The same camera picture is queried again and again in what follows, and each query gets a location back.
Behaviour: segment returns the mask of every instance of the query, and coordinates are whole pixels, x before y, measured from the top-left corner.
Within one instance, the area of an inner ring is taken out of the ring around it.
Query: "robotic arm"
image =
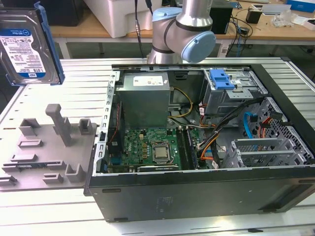
[[[212,0],[184,0],[183,9],[159,8],[153,13],[153,48],[149,64],[198,63],[213,50],[216,37],[209,15]]]

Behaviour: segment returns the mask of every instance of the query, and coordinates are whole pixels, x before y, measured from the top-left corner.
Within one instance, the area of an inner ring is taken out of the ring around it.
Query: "hard drive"
[[[63,83],[63,69],[48,26],[46,11],[0,8],[0,59],[14,86]]]

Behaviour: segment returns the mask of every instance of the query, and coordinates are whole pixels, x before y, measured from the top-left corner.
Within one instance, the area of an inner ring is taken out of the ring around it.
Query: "yellow wire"
[[[179,89],[179,88],[174,88],[174,90],[178,90],[179,92],[181,92],[181,93],[189,100],[190,108],[189,108],[188,112],[186,112],[185,114],[177,115],[177,116],[168,116],[168,117],[169,117],[169,118],[181,118],[181,117],[185,117],[185,116],[189,115],[189,113],[192,111],[193,102],[192,102],[192,100],[188,97],[188,95],[187,95],[186,93],[184,93],[184,91],[182,91],[181,89]]]

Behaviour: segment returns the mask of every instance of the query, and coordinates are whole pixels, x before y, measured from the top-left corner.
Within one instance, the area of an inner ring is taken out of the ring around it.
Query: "aluminum extrusion table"
[[[8,150],[20,136],[17,127],[23,118],[36,117],[52,123],[45,115],[48,103],[60,103],[62,115],[70,122],[90,118],[100,124],[112,64],[145,63],[142,59],[62,60],[66,76],[62,86],[20,87],[0,115],[0,162],[8,160]],[[260,63],[279,84],[308,122],[315,127],[315,87],[291,62],[281,58],[206,59],[202,63]],[[1,235],[314,235],[315,194],[286,213],[231,215],[220,217],[106,223],[93,197],[83,189],[0,193]]]

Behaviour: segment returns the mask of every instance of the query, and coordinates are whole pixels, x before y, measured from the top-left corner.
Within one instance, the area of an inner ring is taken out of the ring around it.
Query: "hard disk drive label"
[[[45,76],[45,68],[37,51],[32,48],[34,42],[28,29],[2,29],[0,41],[8,54],[15,71],[25,78]]]

